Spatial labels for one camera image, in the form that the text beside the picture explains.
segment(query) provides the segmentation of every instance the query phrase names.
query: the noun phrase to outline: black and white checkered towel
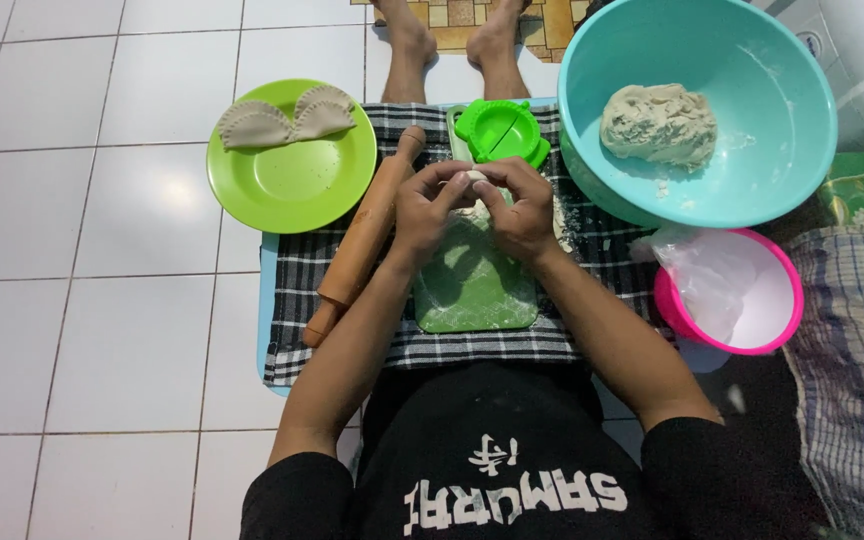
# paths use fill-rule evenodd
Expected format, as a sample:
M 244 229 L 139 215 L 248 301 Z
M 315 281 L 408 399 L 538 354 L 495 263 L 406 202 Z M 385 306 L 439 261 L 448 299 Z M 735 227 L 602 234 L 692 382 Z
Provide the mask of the black and white checkered towel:
M 396 153 L 402 130 L 418 125 L 425 129 L 426 146 L 415 170 L 451 159 L 446 113 L 436 106 L 367 104 L 365 111 L 375 128 L 379 154 Z M 652 283 L 658 265 L 635 264 L 628 245 L 643 236 L 636 227 L 594 207 L 569 177 L 559 149 L 559 112 L 555 106 L 532 109 L 542 136 L 552 152 L 541 173 L 552 183 L 565 212 L 572 255 L 582 267 L 597 275 L 609 289 L 646 321 L 662 325 L 655 314 Z M 291 386 L 312 350 L 303 344 L 306 322 L 319 306 L 316 294 L 356 208 L 335 222 L 300 234 L 283 234 L 278 244 L 275 309 L 266 355 L 265 383 Z M 416 324 L 410 298 L 402 321 L 391 340 L 387 366 L 419 368 L 465 362 L 470 359 L 508 362 L 573 362 L 580 354 L 561 316 L 541 287 L 538 318 L 527 328 L 467 333 L 425 333 Z

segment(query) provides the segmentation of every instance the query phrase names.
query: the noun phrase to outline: leg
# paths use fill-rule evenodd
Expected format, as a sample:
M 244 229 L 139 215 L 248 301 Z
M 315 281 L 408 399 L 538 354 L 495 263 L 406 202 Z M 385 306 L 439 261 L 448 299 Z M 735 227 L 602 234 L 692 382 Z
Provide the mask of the leg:
M 530 97 L 516 63 L 516 27 L 529 4 L 530 0 L 502 0 L 465 45 L 468 59 L 482 68 L 486 100 Z
M 405 0 L 371 0 L 385 16 L 391 43 L 389 79 L 382 103 L 426 103 L 423 71 L 436 55 L 432 32 Z

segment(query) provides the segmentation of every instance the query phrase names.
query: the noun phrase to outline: plastic bag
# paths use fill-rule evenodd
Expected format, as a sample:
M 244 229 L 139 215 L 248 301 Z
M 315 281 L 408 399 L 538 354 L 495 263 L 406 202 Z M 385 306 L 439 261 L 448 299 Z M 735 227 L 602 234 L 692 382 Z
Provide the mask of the plastic bag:
M 633 261 L 654 256 L 695 324 L 710 338 L 728 342 L 742 316 L 742 298 L 756 281 L 756 268 L 742 255 L 741 245 L 707 241 L 723 234 L 713 228 L 666 226 L 632 242 L 631 256 Z

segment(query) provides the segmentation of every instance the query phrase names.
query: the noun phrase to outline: wooden rolling pin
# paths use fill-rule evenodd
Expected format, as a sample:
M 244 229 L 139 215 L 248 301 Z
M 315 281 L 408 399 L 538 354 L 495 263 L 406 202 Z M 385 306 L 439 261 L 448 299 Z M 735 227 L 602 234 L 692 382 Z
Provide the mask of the wooden rolling pin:
M 396 222 L 396 192 L 416 174 L 412 163 L 425 147 L 426 132 L 412 126 L 402 131 L 395 155 L 382 159 L 318 286 L 321 303 L 302 333 L 302 341 L 309 347 L 322 345 L 365 288 L 378 252 Z

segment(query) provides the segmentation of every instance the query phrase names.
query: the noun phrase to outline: turquoise bowl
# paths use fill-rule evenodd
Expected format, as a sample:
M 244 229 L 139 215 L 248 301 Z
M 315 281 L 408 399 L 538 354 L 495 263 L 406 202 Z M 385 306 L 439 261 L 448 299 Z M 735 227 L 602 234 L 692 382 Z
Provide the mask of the turquoise bowl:
M 702 92 L 718 118 L 715 153 L 693 173 L 615 157 L 599 141 L 613 93 L 670 83 Z M 784 215 L 818 189 L 838 139 L 833 92 L 809 50 L 740 0 L 606 6 L 565 51 L 558 107 L 562 156 L 579 189 L 606 212 L 650 228 L 739 229 Z

